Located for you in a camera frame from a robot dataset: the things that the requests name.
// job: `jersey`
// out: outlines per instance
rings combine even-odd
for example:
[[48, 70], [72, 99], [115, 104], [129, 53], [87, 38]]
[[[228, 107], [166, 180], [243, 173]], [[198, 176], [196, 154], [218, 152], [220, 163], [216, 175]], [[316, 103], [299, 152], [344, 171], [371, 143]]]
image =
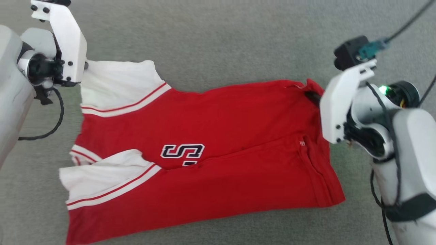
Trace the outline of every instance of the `jersey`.
[[152, 61], [89, 61], [67, 243], [344, 201], [322, 138], [322, 88], [289, 80], [180, 92]]

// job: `gray carpet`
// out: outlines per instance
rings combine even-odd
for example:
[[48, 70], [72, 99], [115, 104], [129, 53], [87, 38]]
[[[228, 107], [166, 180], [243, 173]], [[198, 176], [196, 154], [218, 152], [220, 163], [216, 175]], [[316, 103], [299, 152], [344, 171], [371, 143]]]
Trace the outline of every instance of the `gray carpet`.
[[[322, 86], [338, 71], [333, 50], [348, 38], [371, 39], [398, 28], [426, 0], [73, 0], [70, 9], [92, 60], [150, 59], [162, 79], [184, 91], [287, 78]], [[49, 28], [30, 17], [29, 0], [1, 0], [0, 24], [21, 33]], [[374, 83], [413, 82], [422, 93], [436, 69], [436, 9], [380, 55]], [[53, 136], [19, 142], [0, 171], [3, 245], [65, 243], [67, 192], [58, 168], [71, 166], [70, 147], [82, 115], [77, 88], [62, 88], [64, 123]], [[35, 102], [21, 132], [55, 124], [59, 105]], [[436, 116], [435, 97], [424, 108]], [[369, 188], [370, 158], [345, 144], [331, 162], [347, 201], [327, 209], [269, 211], [142, 232], [100, 244], [129, 245], [384, 245], [380, 210]]]

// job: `t-shirt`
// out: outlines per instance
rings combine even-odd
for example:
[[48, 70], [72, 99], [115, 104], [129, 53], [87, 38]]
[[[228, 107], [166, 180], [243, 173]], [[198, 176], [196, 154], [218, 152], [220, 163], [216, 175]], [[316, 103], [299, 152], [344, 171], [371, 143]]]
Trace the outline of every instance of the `t-shirt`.
[[89, 61], [81, 84], [67, 243], [344, 201], [311, 80], [180, 92], [152, 61]]

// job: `green led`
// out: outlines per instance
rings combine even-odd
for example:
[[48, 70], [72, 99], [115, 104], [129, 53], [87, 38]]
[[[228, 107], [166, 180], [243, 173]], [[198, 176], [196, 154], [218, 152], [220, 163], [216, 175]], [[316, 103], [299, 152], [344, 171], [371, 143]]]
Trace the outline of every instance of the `green led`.
[[378, 88], [380, 90], [380, 92], [384, 95], [386, 95], [388, 93], [389, 87], [388, 86], [381, 86], [380, 88]]

